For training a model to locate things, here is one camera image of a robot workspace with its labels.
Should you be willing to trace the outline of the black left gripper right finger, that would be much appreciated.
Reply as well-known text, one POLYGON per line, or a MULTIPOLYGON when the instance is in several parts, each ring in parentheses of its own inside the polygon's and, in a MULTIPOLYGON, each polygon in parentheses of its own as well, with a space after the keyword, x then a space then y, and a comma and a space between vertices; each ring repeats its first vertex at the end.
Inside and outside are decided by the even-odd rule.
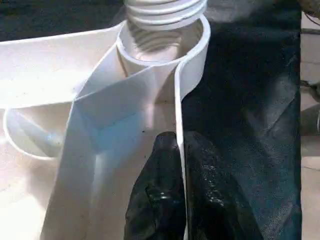
POLYGON ((189 239, 263 239, 252 207, 213 143, 185 132, 184 159, 189 239))

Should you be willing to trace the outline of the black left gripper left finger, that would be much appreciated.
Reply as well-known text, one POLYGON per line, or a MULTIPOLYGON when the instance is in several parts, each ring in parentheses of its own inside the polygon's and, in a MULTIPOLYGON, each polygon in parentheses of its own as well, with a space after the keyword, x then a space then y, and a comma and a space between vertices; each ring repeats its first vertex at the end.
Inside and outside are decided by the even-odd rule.
POLYGON ((125 240, 182 240, 186 207, 176 134, 160 133, 132 188, 125 214, 125 240))

